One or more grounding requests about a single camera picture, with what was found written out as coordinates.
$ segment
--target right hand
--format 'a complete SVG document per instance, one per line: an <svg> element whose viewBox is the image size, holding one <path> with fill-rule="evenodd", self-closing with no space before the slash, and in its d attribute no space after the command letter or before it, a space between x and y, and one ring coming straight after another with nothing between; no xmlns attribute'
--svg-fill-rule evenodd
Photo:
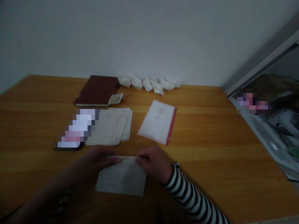
<svg viewBox="0 0 299 224"><path fill-rule="evenodd" d="M135 161L148 176L162 184L166 184L172 175L173 167L158 145L141 150L137 153Z"/></svg>

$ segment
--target paper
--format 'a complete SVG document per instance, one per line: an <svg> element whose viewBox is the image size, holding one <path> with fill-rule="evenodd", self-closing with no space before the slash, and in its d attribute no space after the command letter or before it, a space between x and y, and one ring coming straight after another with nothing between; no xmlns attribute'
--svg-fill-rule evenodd
<svg viewBox="0 0 299 224"><path fill-rule="evenodd" d="M121 136L121 141L126 141L129 140L130 137L130 129L131 129L131 119L130 119L130 114L131 114L131 109L130 108L109 108L108 110L110 111L122 111L123 113L128 114L126 124L124 131Z"/></svg>
<svg viewBox="0 0 299 224"><path fill-rule="evenodd" d="M100 110L99 121L91 136L85 141L87 145L118 145L125 128L128 113L122 111Z"/></svg>
<svg viewBox="0 0 299 224"><path fill-rule="evenodd" d="M144 79L142 81L142 85L147 92L149 92L153 89L153 85L151 84L151 82L147 76L144 77Z"/></svg>
<svg viewBox="0 0 299 224"><path fill-rule="evenodd" d="M146 174L132 156L114 156L123 162L100 171L96 191L143 197Z"/></svg>
<svg viewBox="0 0 299 224"><path fill-rule="evenodd" d="M123 93L111 95L108 105L119 104L123 95Z"/></svg>
<svg viewBox="0 0 299 224"><path fill-rule="evenodd" d="M175 88L174 84L171 84L162 78L158 78L158 82L162 85L163 89L166 89L168 91L173 90Z"/></svg>
<svg viewBox="0 0 299 224"><path fill-rule="evenodd" d="M131 86L131 80L119 72L118 72L118 81L119 84L126 86L128 88Z"/></svg>
<svg viewBox="0 0 299 224"><path fill-rule="evenodd" d="M131 82L132 86L134 86L136 89L142 90L142 82L134 74L131 74Z"/></svg>
<svg viewBox="0 0 299 224"><path fill-rule="evenodd" d="M177 108L153 100L138 135L169 145Z"/></svg>
<svg viewBox="0 0 299 224"><path fill-rule="evenodd" d="M169 83L171 83L171 84L174 84L175 85L175 87L176 88L179 88L182 84L183 84L183 82L185 81L184 79L181 79L181 80L171 80L171 79L169 79L169 78L166 78L166 81L167 82L169 82Z"/></svg>
<svg viewBox="0 0 299 224"><path fill-rule="evenodd" d="M157 83L155 81L150 81L152 83L152 85L154 86L154 93L160 94L160 95L164 95L164 90L163 87L160 83Z"/></svg>

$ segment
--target white wall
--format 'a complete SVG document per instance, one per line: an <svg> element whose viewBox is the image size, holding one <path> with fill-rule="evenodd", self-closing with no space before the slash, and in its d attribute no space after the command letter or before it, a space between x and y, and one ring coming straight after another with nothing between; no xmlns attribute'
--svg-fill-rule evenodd
<svg viewBox="0 0 299 224"><path fill-rule="evenodd" d="M27 74L134 72L221 86L298 0L3 0L0 92Z"/></svg>

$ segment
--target wooden desk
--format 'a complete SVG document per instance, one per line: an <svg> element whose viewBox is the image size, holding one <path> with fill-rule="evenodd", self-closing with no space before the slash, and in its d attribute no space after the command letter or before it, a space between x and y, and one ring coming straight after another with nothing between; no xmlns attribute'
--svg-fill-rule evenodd
<svg viewBox="0 0 299 224"><path fill-rule="evenodd" d="M72 102L87 79L30 75L0 97L1 216L86 153L54 152L72 120ZM299 196L220 87L183 85L164 96L120 87L133 121L130 140L114 148L124 156L154 144L137 135L153 99L178 107L169 146L160 145L233 223L299 214ZM156 211L187 216L158 183L147 178L144 198L94 192L96 178L77 186L65 220L75 223L154 223Z"/></svg>

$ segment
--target drawing on card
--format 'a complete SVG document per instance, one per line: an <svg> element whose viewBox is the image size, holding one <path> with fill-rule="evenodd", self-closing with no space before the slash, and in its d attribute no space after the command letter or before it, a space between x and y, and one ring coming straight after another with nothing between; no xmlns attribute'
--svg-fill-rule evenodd
<svg viewBox="0 0 299 224"><path fill-rule="evenodd" d="M159 107L158 108L158 113L159 113L159 115L157 116L155 116L155 118L157 119L157 120L159 120L160 119L160 116L161 116L161 114L163 114L163 113L165 113L165 108L163 108L163 107Z"/></svg>

